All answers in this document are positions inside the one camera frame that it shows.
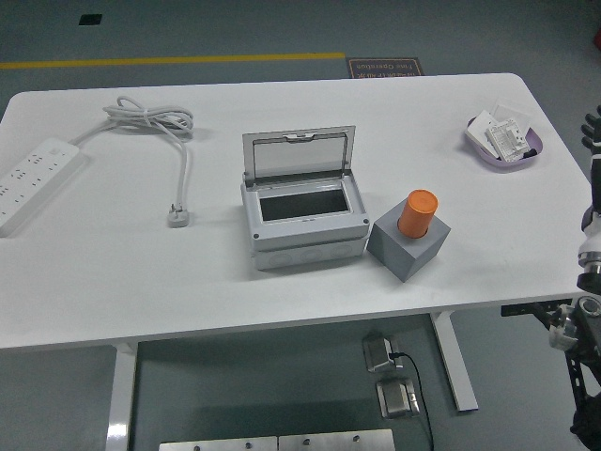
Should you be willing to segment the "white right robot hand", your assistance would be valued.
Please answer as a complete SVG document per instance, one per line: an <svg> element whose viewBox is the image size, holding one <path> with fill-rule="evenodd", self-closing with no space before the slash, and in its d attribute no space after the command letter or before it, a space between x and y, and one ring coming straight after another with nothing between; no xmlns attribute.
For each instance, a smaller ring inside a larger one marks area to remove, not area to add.
<svg viewBox="0 0 601 451"><path fill-rule="evenodd" d="M578 250L578 264L585 267L600 260L600 106L597 115L588 113L581 126L582 144L591 151L592 205L585 210L581 230L586 236Z"/></svg>

